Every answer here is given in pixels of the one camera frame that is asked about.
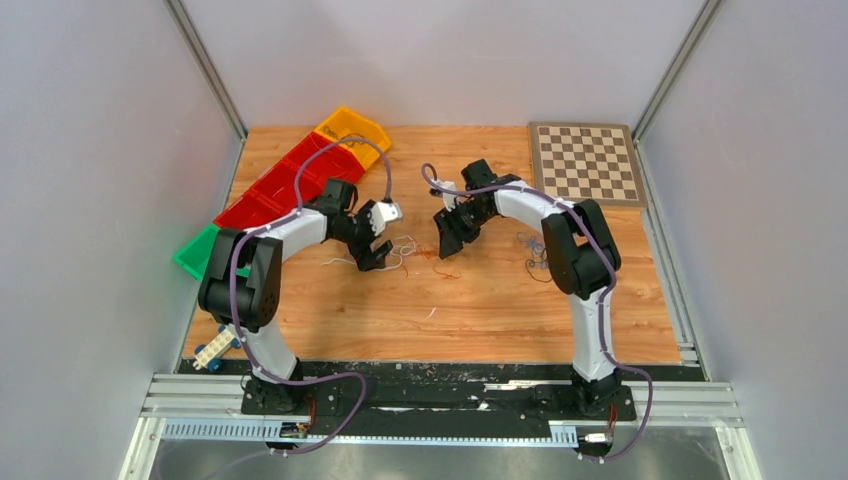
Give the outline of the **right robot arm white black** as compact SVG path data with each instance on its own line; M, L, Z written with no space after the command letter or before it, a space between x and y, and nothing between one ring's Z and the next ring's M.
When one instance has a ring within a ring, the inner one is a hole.
M461 174L464 189L438 179L432 164L421 167L431 195L444 203L433 217L439 257L459 253L495 217L512 218L540 233L551 279L571 309L575 340L571 403L584 417L598 416L621 385L609 340L611 295L621 256L600 205L594 200L552 197L514 174L498 176L483 159L468 164Z

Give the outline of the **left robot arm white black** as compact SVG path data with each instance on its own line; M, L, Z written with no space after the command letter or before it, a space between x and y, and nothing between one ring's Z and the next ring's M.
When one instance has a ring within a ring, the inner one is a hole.
M361 271L383 269L392 252L379 239L402 219L398 203L386 197L352 208L357 187L331 179L321 194L267 224L221 229L201 282L198 303L236 336L255 382L267 386L267 400L282 414L300 410L308 380L276 324L282 268L302 250L334 240L344 244Z

